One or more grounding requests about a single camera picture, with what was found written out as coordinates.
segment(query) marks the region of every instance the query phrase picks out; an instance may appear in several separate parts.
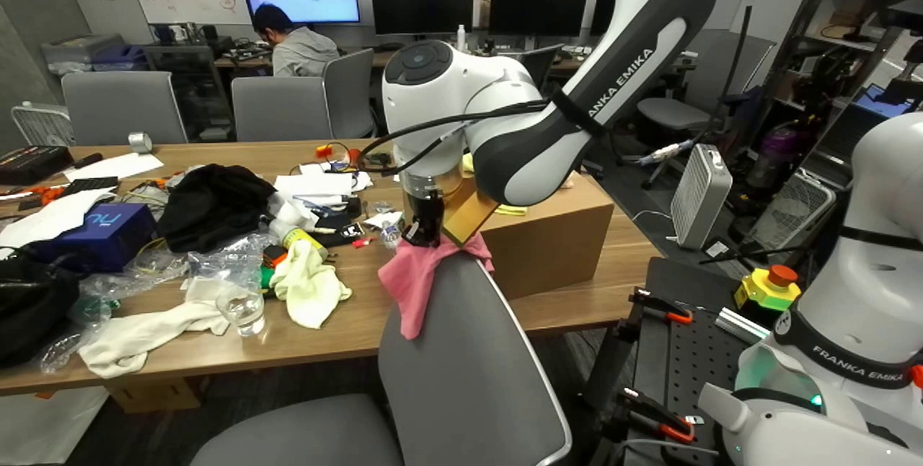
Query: blue box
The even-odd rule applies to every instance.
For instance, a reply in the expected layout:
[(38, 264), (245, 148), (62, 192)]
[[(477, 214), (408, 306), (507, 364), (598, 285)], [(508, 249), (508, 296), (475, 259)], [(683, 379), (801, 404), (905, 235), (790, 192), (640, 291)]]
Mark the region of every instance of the blue box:
[(135, 258), (154, 233), (156, 223), (146, 204), (101, 203), (84, 217), (82, 227), (30, 247), (46, 262), (72, 253), (62, 266), (90, 273), (115, 273)]

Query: black bag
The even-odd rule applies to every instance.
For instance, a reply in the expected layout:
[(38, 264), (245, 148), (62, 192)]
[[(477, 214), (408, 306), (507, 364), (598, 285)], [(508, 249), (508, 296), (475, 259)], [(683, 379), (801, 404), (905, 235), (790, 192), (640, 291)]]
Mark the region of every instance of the black bag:
[(0, 368), (32, 360), (69, 324), (82, 276), (60, 268), (67, 256), (40, 263), (20, 248), (0, 260)]

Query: cardboard box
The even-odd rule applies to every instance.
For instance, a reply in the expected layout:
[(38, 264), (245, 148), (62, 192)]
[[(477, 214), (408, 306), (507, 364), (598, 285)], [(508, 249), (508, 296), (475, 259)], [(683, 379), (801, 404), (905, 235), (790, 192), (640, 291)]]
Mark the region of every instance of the cardboard box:
[(584, 282), (596, 274), (614, 203), (589, 177), (529, 206), (525, 216), (494, 213), (481, 233), (494, 255), (494, 280), (508, 299)]

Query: pink cloth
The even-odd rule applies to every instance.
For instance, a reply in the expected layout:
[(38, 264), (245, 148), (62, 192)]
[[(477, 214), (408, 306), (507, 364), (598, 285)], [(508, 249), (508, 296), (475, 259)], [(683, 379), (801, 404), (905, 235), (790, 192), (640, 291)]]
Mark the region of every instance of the pink cloth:
[[(433, 286), (436, 266), (442, 259), (461, 252), (445, 235), (436, 248), (413, 246), (406, 240), (398, 242), (398, 252), (386, 265), (379, 269), (379, 279), (388, 289), (398, 309), (401, 310), (401, 334), (406, 339), (416, 338), (423, 327), (426, 305), (429, 304), (429, 291)], [(471, 253), (484, 262), (487, 271), (493, 273), (494, 265), (490, 250), (484, 243), (480, 232), (468, 240), (465, 252)]]

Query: red button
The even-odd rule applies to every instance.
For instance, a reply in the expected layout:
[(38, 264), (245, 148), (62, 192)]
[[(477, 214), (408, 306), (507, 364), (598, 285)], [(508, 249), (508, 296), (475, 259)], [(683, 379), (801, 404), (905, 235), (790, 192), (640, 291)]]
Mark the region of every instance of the red button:
[(910, 377), (914, 380), (914, 384), (923, 388), (923, 365), (914, 365), (910, 367)]
[(780, 286), (780, 288), (787, 288), (789, 284), (798, 280), (798, 273), (795, 273), (794, 269), (788, 268), (787, 265), (773, 265), (769, 268), (769, 276), (767, 279), (775, 284)]

